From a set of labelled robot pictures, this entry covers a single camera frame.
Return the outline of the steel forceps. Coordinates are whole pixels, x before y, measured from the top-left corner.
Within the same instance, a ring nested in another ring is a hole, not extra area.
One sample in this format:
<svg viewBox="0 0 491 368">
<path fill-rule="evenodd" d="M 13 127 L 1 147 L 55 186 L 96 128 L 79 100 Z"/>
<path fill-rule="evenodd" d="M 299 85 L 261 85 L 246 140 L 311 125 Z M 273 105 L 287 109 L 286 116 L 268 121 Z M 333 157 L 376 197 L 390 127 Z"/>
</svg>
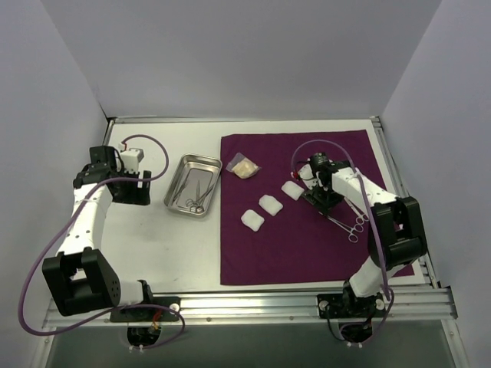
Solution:
<svg viewBox="0 0 491 368">
<path fill-rule="evenodd" d="M 350 243 L 358 243 L 359 237 L 358 235 L 364 231 L 363 225 L 355 224 L 355 225 L 347 225 L 343 222 L 338 221 L 337 219 L 327 215 L 326 219 L 335 224 L 341 230 L 345 231 L 348 234 L 348 241 Z"/>
<path fill-rule="evenodd" d="M 188 172 L 185 176 L 185 178 L 183 179 L 183 181 L 181 182 L 179 188 L 176 190 L 176 192 L 173 194 L 173 197 L 172 197 L 172 201 L 171 201 L 171 204 L 174 205 L 176 202 L 178 202 L 182 192 L 184 191 L 184 189 L 187 187 L 188 183 L 189 183 L 189 175 L 190 175 L 190 172 Z"/>
</svg>

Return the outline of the steel scissors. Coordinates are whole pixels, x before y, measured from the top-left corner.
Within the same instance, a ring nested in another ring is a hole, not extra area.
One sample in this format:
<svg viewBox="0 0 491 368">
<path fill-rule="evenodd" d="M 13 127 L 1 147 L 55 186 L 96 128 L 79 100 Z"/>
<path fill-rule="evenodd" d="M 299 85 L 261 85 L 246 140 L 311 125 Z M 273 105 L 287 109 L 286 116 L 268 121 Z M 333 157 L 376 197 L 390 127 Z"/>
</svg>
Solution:
<svg viewBox="0 0 491 368">
<path fill-rule="evenodd" d="M 356 223 L 359 225 L 363 225 L 364 223 L 369 221 L 369 218 L 366 214 L 364 214 L 358 207 L 356 207 L 350 200 L 344 199 L 347 203 L 348 207 L 351 211 L 356 215 Z"/>
<path fill-rule="evenodd" d="M 193 198 L 189 198 L 186 200 L 186 206 L 191 213 L 198 213 L 202 211 L 200 205 L 200 181 L 199 180 L 196 183 L 195 195 Z"/>
<path fill-rule="evenodd" d="M 206 197 L 211 193 L 213 188 L 214 188 L 214 185 L 211 185 L 211 186 L 208 186 L 204 192 L 201 192 L 201 185 L 200 185 L 200 205 L 201 205 L 202 211 L 198 212 L 198 213 L 204 212 L 203 203 L 204 203 Z"/>
</svg>

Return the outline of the steel instrument tray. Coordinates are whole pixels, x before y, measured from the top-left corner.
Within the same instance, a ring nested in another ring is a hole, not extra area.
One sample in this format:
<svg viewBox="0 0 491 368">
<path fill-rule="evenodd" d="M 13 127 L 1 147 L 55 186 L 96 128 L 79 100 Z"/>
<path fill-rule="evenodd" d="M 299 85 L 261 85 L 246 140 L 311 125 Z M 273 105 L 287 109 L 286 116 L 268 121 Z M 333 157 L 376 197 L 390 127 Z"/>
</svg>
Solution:
<svg viewBox="0 0 491 368">
<path fill-rule="evenodd" d="M 164 205 L 171 212 L 188 215 L 194 218 L 204 217 L 208 213 L 221 172 L 222 162 L 217 158 L 192 153 L 183 155 L 177 165 L 173 178 L 170 181 L 169 188 L 163 200 Z M 182 192 L 178 202 L 172 205 L 171 201 L 173 194 L 179 188 L 187 173 L 190 173 L 189 183 Z M 204 212 L 191 213 L 186 206 L 186 200 L 194 197 L 198 180 L 200 181 L 201 192 L 204 192 L 206 188 L 211 185 L 214 185 L 214 188 L 203 203 Z"/>
</svg>

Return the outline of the purple surgical cloth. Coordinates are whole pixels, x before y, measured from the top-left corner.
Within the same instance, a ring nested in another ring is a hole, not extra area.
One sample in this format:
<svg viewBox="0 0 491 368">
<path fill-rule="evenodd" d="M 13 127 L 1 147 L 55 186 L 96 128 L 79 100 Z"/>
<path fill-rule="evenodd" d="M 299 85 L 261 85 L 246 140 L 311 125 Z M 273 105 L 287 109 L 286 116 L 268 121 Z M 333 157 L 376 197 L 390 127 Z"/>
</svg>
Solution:
<svg viewBox="0 0 491 368">
<path fill-rule="evenodd" d="M 240 179 L 224 170 L 220 193 L 220 281 L 252 286 L 345 281 L 368 257 L 368 231 L 350 243 L 348 234 L 324 218 L 304 199 L 295 201 L 282 190 L 291 165 L 324 152 L 338 161 L 350 156 L 370 180 L 386 188 L 369 136 L 364 130 L 332 133 L 233 134 L 220 143 L 220 159 L 228 164 L 237 153 L 260 170 Z M 274 196 L 283 209 L 271 216 L 259 206 L 263 195 Z M 252 209 L 265 221 L 254 232 L 241 216 Z"/>
</svg>

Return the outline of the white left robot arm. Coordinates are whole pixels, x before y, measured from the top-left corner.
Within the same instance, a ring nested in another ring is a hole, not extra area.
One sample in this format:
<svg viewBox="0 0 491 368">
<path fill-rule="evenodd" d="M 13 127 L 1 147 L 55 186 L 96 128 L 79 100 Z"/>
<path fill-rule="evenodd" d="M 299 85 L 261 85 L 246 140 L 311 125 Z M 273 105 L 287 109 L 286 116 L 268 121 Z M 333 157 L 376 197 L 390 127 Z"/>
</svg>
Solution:
<svg viewBox="0 0 491 368">
<path fill-rule="evenodd" d="M 63 316 L 127 305 L 137 321 L 155 311 L 150 287 L 144 280 L 121 281 L 103 256 L 101 242 L 107 211 L 113 203 L 149 205 L 149 171 L 140 171 L 144 158 L 138 148 L 95 146 L 91 161 L 76 175 L 74 215 L 61 247 L 43 261 L 41 270 L 51 296 Z"/>
</svg>

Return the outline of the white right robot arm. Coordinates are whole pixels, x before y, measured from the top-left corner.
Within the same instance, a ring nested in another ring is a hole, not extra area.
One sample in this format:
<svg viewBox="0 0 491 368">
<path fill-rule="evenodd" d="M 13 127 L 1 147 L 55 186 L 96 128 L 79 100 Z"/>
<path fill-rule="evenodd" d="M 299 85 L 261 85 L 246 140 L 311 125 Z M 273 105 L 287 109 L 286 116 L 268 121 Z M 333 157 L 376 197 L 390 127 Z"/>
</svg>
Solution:
<svg viewBox="0 0 491 368">
<path fill-rule="evenodd" d="M 310 188 L 302 197 L 320 214 L 342 202 L 351 203 L 369 223 L 369 255 L 345 283 L 342 310 L 356 317 L 368 307 L 368 297 L 383 291 L 390 297 L 388 281 L 399 270 L 427 253 L 427 240 L 419 202 L 380 187 L 347 161 L 330 160 L 325 153 L 307 159 Z"/>
</svg>

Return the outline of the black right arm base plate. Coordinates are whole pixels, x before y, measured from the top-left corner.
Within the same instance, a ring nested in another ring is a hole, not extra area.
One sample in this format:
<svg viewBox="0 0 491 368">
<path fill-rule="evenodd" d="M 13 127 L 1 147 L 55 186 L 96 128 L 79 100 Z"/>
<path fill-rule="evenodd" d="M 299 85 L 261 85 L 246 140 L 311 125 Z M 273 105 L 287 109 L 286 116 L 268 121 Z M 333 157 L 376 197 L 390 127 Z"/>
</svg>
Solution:
<svg viewBox="0 0 491 368">
<path fill-rule="evenodd" d="M 349 297 L 343 294 L 318 294 L 318 313 L 323 319 L 368 319 L 383 317 L 386 305 L 381 294 Z"/>
</svg>

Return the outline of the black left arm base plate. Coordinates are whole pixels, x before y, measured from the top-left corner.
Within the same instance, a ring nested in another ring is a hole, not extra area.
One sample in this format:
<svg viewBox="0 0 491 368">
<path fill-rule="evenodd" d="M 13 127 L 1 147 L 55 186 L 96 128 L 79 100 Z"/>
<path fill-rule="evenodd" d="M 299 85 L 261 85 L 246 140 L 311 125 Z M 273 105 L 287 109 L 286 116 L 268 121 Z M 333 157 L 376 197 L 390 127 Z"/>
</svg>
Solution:
<svg viewBox="0 0 491 368">
<path fill-rule="evenodd" d="M 150 306 L 123 308 L 110 314 L 112 323 L 177 322 L 181 298 L 177 296 L 154 297 Z"/>
</svg>

